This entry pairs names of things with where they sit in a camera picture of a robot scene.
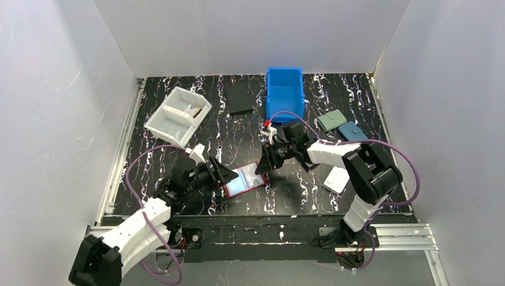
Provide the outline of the orange credit card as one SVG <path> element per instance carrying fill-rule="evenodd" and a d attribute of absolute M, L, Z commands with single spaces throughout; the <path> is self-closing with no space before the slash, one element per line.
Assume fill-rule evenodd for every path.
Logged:
<path fill-rule="evenodd" d="M 187 113 L 191 115 L 193 118 L 196 118 L 197 115 L 201 112 L 202 108 L 190 105 L 187 107 Z"/>

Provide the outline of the red card holder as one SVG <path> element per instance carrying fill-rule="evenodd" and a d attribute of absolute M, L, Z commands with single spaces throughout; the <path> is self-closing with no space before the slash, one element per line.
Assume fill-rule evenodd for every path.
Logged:
<path fill-rule="evenodd" d="M 266 179 L 264 175 L 255 174 L 257 167 L 258 163 L 252 162 L 248 165 L 233 169 L 238 177 L 224 186 L 227 198 L 233 198 L 261 186 L 265 186 Z"/>

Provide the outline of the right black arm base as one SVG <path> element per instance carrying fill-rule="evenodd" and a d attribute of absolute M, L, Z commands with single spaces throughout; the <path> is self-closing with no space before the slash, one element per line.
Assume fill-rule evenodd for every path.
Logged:
<path fill-rule="evenodd" d="M 369 228 L 353 232 L 347 226 L 332 229 L 327 234 L 319 234 L 312 240 L 318 248 L 344 248 L 336 253 L 340 268 L 352 272 L 364 269 L 373 259 L 380 243 L 376 231 Z"/>

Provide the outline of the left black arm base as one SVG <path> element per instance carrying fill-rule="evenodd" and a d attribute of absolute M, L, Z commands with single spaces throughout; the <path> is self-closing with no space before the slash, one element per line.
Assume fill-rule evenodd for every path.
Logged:
<path fill-rule="evenodd" d="M 169 246 L 177 250 L 199 250 L 202 247 L 203 231 L 201 228 L 183 228 L 179 226 L 171 231 Z"/>

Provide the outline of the white divided tray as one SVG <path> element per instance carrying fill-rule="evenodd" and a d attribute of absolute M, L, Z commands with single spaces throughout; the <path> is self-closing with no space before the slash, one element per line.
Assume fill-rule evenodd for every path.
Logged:
<path fill-rule="evenodd" d="M 196 118 L 184 112 L 189 104 L 202 108 Z M 144 128 L 154 138 L 184 148 L 211 108 L 212 105 L 204 96 L 175 87 L 144 124 Z"/>

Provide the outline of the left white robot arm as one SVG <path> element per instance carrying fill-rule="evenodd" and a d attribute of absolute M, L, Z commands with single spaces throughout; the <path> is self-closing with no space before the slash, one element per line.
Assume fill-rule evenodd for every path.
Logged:
<path fill-rule="evenodd" d="M 73 285 L 120 285 L 134 265 L 168 244 L 174 231 L 172 207 L 181 204 L 188 194 L 225 186 L 238 176 L 215 157 L 205 163 L 189 157 L 179 159 L 140 210 L 102 235 L 84 238 L 68 280 Z"/>

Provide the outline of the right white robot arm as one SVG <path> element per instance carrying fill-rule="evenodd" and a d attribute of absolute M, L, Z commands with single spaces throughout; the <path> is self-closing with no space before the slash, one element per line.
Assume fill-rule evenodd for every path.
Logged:
<path fill-rule="evenodd" d="M 262 146 L 256 174 L 279 169 L 292 158 L 306 171 L 322 164 L 346 171 L 356 192 L 349 211 L 340 222 L 340 229 L 348 234 L 364 230 L 381 204 L 403 181 L 401 172 L 380 141 L 330 142 L 310 136 L 297 120 L 282 125 L 283 136 L 277 135 L 271 122 L 264 125 L 262 134 L 268 137 L 268 142 Z"/>

